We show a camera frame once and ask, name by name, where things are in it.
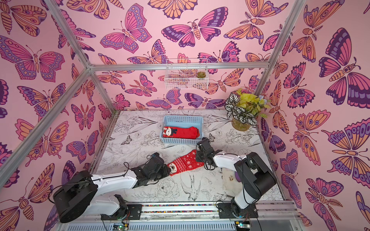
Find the red patterned christmas sock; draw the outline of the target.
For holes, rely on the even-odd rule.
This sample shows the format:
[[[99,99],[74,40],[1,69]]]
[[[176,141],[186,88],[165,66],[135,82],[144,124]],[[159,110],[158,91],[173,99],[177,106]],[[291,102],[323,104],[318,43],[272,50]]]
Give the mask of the red patterned christmas sock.
[[[204,163],[196,160],[196,154],[197,150],[194,149],[185,156],[179,157],[169,163],[167,166],[170,169],[170,176],[203,167]]]

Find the plain red sock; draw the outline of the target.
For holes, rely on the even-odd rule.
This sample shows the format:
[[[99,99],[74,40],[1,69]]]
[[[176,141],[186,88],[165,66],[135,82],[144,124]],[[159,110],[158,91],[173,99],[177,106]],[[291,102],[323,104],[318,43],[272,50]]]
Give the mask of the plain red sock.
[[[190,128],[164,127],[162,131],[162,136],[164,138],[195,140],[200,136],[200,132],[195,127]]]

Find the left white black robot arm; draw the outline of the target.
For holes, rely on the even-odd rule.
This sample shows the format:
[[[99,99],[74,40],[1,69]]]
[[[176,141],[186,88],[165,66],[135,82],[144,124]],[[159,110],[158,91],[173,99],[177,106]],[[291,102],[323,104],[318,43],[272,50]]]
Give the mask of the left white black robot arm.
[[[171,168],[159,153],[150,155],[142,165],[126,167],[121,173],[97,175],[85,170],[73,176],[53,195],[59,221],[69,223],[89,215],[99,215],[103,221],[126,219],[130,214],[126,200],[119,194],[115,194],[113,199],[103,195],[120,189],[148,186],[171,173]]]

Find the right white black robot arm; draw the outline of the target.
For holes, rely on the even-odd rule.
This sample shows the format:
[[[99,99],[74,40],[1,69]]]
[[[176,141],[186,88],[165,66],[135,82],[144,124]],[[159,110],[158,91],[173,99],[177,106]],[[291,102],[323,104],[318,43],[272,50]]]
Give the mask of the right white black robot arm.
[[[278,181],[257,153],[237,155],[214,150],[207,138],[202,138],[196,145],[196,161],[203,163],[207,170],[226,168],[238,174],[242,190],[231,199],[230,204],[230,209],[237,218],[245,216],[248,207],[258,202]]]

